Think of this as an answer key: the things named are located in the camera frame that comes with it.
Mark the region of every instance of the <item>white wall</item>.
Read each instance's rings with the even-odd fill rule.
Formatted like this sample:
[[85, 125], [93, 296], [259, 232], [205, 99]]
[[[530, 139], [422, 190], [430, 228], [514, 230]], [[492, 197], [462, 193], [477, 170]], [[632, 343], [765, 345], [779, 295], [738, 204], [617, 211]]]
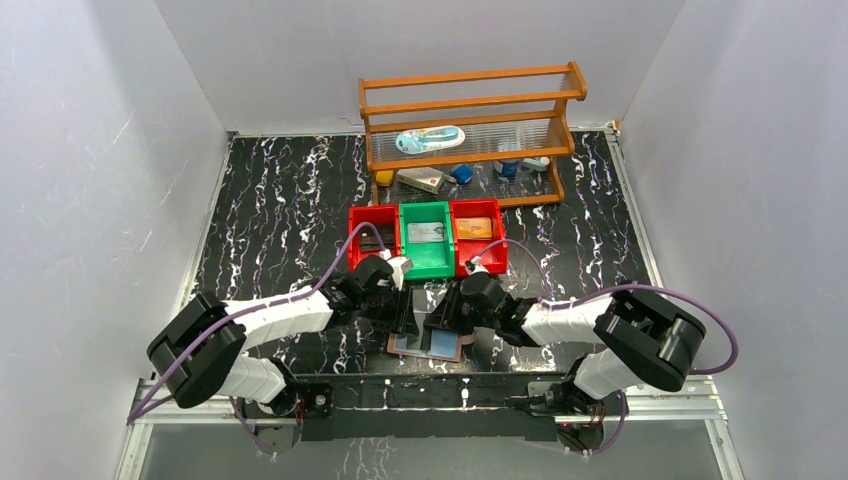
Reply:
[[683, 0], [156, 0], [215, 112], [242, 133], [361, 124], [358, 78], [576, 60], [572, 125], [621, 119]]
[[226, 135], [151, 0], [0, 4], [0, 478], [111, 478]]
[[665, 282], [739, 335], [717, 382], [749, 479], [848, 468], [846, 58], [843, 1], [690, 1], [622, 126]]

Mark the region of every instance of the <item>plastic bin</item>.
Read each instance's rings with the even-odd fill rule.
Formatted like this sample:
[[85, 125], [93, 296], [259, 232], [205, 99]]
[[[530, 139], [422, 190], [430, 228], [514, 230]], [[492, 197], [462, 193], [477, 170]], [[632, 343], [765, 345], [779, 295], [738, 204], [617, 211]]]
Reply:
[[[374, 226], [394, 225], [395, 227], [395, 246], [390, 247], [393, 256], [400, 255], [401, 239], [400, 239], [400, 223], [399, 212], [397, 205], [384, 205], [380, 207], [350, 207], [348, 210], [347, 234], [356, 228], [362, 222], [371, 222]], [[353, 239], [350, 247], [347, 250], [347, 266], [350, 270], [356, 268], [359, 261], [368, 255], [376, 255], [379, 250], [373, 252], [363, 252], [359, 249], [359, 235]]]
[[[454, 232], [454, 250], [456, 250], [456, 276], [467, 277], [465, 262], [471, 260], [480, 253], [486, 245], [506, 238], [504, 234], [503, 221], [501, 220], [501, 207], [494, 198], [485, 200], [452, 200], [450, 202], [451, 223]], [[456, 227], [457, 218], [489, 217], [492, 220], [491, 240], [460, 240]], [[501, 243], [489, 249], [483, 254], [483, 266], [489, 273], [501, 275], [506, 273], [509, 261], [509, 250], [506, 243]]]
[[[445, 225], [445, 240], [439, 243], [409, 243], [407, 227], [410, 223], [442, 222]], [[400, 206], [401, 254], [412, 260], [412, 269], [404, 278], [453, 277], [454, 258], [453, 224], [448, 202], [405, 203]]]

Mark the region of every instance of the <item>yellow object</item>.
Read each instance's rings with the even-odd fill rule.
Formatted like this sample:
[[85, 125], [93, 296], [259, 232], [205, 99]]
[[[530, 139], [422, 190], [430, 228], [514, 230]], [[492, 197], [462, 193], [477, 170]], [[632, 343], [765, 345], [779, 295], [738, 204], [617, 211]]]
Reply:
[[456, 229], [460, 240], [492, 239], [492, 219], [489, 217], [457, 218]]
[[377, 172], [376, 180], [377, 185], [381, 187], [388, 187], [392, 184], [392, 180], [395, 179], [395, 171], [394, 170], [383, 170]]

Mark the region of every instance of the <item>table surface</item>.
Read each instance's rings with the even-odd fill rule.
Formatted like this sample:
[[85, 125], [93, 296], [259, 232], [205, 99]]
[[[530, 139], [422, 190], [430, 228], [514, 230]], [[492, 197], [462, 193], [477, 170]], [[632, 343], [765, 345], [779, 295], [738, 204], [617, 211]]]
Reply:
[[[507, 237], [524, 242], [541, 260], [560, 299], [625, 278], [648, 283], [604, 132], [572, 135], [575, 154], [558, 159], [565, 202], [504, 209]], [[539, 175], [543, 188], [541, 174], [524, 175]], [[492, 178], [475, 167], [474, 196], [480, 189], [497, 196], [500, 187]], [[348, 208], [368, 205], [370, 186], [361, 136], [234, 139], [193, 290], [248, 300], [287, 293], [319, 277], [347, 237]], [[446, 190], [445, 196], [465, 198], [462, 189]], [[430, 200], [423, 193], [406, 198]], [[536, 268], [517, 248], [510, 248], [509, 270], [501, 279], [516, 296], [544, 292]], [[442, 283], [427, 288], [438, 291]], [[460, 362], [450, 363], [401, 358], [386, 353], [385, 344], [386, 335], [360, 319], [342, 329], [269, 342], [251, 353], [276, 356], [296, 374], [473, 375], [564, 372], [593, 348], [576, 343], [515, 348], [494, 331], [481, 330], [473, 345], [463, 347]]]

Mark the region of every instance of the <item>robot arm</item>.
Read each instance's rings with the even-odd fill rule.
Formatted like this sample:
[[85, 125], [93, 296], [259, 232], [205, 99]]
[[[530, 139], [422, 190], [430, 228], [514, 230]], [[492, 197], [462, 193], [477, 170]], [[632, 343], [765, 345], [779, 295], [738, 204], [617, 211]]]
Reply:
[[583, 411], [586, 405], [640, 383], [679, 391], [706, 334], [695, 317], [644, 291], [624, 290], [582, 304], [549, 304], [515, 299], [497, 279], [475, 271], [461, 284], [452, 284], [445, 299], [445, 308], [431, 314], [425, 327], [462, 335], [486, 326], [514, 346], [576, 341], [608, 347], [574, 364], [566, 381], [549, 395], [552, 409]]
[[[403, 288], [403, 274], [411, 264], [403, 257], [387, 258], [387, 253], [366, 257], [353, 272], [331, 279], [312, 295], [304, 295], [303, 289], [225, 305], [214, 295], [200, 294], [150, 344], [148, 357], [162, 374], [201, 332], [241, 312], [206, 338], [167, 380], [176, 403], [190, 408], [218, 394], [256, 400], [278, 415], [303, 401], [311, 402], [307, 408], [324, 405], [319, 410], [328, 414], [329, 385], [299, 381], [279, 361], [242, 352], [346, 325], [357, 316], [380, 331], [418, 334], [411, 321], [411, 291]], [[515, 346], [580, 341], [608, 347], [575, 362], [562, 383], [543, 391], [528, 386], [528, 407], [536, 414], [585, 413], [610, 393], [639, 383], [679, 391], [705, 334], [697, 319], [653, 293], [622, 291], [580, 305], [546, 304], [513, 298], [485, 271], [451, 283], [424, 327], [425, 338], [433, 328], [465, 335], [488, 327]]]
[[182, 408], [191, 408], [213, 395], [253, 399], [277, 413], [288, 412], [301, 393], [323, 390], [299, 382], [282, 363], [257, 359], [242, 352], [265, 342], [298, 333], [321, 332], [352, 323], [357, 315], [372, 318], [377, 327], [400, 333], [397, 306], [403, 294], [403, 275], [411, 266], [403, 257], [369, 256], [353, 272], [328, 281], [312, 295], [311, 288], [245, 302], [221, 302], [201, 293], [191, 300], [151, 342], [147, 355], [159, 374], [213, 323], [241, 313], [208, 337], [168, 379], [166, 385]]

